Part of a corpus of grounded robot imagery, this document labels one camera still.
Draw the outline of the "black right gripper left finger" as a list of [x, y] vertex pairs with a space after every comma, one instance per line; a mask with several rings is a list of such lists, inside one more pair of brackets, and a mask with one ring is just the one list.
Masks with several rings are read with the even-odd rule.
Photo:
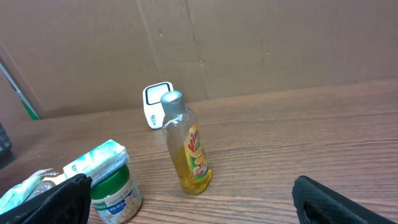
[[86, 224], [91, 177], [77, 174], [1, 215], [5, 224]]

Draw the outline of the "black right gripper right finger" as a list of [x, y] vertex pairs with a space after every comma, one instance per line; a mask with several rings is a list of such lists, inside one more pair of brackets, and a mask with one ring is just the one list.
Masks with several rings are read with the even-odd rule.
[[395, 224], [304, 175], [295, 180], [292, 197], [300, 224]]

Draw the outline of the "green lid jar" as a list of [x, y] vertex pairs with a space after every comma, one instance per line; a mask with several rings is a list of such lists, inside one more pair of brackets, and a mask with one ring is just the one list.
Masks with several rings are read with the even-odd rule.
[[91, 204], [107, 224], [124, 223], [139, 211], [142, 195], [126, 164], [92, 186]]

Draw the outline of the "teal snack packet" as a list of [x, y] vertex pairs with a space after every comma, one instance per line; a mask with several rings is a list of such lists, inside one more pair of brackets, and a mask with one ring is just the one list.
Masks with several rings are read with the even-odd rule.
[[29, 195], [34, 191], [36, 186], [41, 181], [41, 176], [36, 175], [29, 177], [25, 181], [20, 184], [15, 185], [11, 189], [9, 189], [2, 197], [1, 197], [1, 214], [10, 211], [11, 209], [17, 207], [22, 204]]

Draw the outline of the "teal tissue pack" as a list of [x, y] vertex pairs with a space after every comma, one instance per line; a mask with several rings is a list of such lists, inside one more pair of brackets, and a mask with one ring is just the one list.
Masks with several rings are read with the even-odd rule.
[[94, 186], [129, 162], [127, 149], [110, 139], [63, 167], [66, 178], [85, 174]]

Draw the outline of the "yellow dish soap bottle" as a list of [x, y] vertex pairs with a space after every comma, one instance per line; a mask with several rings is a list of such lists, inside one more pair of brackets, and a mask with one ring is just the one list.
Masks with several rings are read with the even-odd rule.
[[162, 131], [182, 189], [202, 193], [211, 182], [211, 169], [200, 139], [197, 116], [185, 106], [179, 91], [169, 91], [160, 99], [164, 109]]

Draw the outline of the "brown snack pouch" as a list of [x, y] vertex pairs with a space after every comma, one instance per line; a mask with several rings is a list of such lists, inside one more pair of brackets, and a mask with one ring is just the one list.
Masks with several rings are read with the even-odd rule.
[[55, 186], [61, 184], [67, 179], [62, 169], [51, 168], [38, 170], [35, 175], [36, 174], [40, 176], [40, 182], [32, 191], [32, 193], [28, 196], [28, 198], [26, 199], [27, 201], [50, 190], [51, 188], [54, 188]]

